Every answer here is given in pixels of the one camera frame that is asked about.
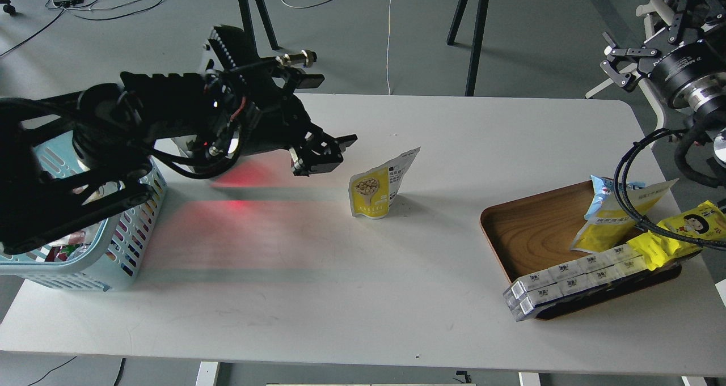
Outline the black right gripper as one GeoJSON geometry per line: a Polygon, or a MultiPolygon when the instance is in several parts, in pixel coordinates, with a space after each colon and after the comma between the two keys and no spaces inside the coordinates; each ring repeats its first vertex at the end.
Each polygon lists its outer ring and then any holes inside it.
{"type": "Polygon", "coordinates": [[[664,26],[655,48],[621,48],[603,32],[607,47],[601,69],[616,86],[632,92],[643,74],[670,109],[715,110],[724,105],[724,0],[664,0],[672,15],[659,12],[664,26]],[[658,49],[673,49],[661,57],[658,49]],[[639,69],[643,59],[656,59],[639,69]]]}

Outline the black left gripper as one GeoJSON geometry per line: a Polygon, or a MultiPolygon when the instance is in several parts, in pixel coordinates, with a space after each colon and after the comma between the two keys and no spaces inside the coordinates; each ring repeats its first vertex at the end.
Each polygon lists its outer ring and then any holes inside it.
{"type": "Polygon", "coordinates": [[[243,144],[241,156],[288,150],[295,176],[329,173],[343,162],[343,153],[358,140],[356,134],[332,137],[313,124],[301,100],[293,95],[262,114],[243,144]]]}

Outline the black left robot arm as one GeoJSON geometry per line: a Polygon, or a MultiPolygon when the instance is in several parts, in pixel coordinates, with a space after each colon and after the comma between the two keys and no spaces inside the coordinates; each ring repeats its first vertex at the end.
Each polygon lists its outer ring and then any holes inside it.
{"type": "Polygon", "coordinates": [[[120,73],[85,91],[2,99],[2,252],[24,254],[153,196],[155,157],[189,179],[213,179],[239,157],[291,153],[294,175],[333,171],[356,135],[311,122],[297,89],[311,50],[261,57],[241,28],[213,27],[199,73],[120,73]]]}

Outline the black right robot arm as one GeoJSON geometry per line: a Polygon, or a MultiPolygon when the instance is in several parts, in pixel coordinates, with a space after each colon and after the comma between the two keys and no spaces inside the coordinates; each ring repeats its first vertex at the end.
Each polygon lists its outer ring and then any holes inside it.
{"type": "Polygon", "coordinates": [[[619,46],[604,33],[601,69],[625,91],[646,80],[669,109],[691,109],[674,162],[688,179],[716,189],[724,185],[724,157],[712,157],[714,175],[705,175],[686,156],[695,144],[724,138],[724,0],[651,0],[651,5],[661,27],[635,47],[619,46]]]}

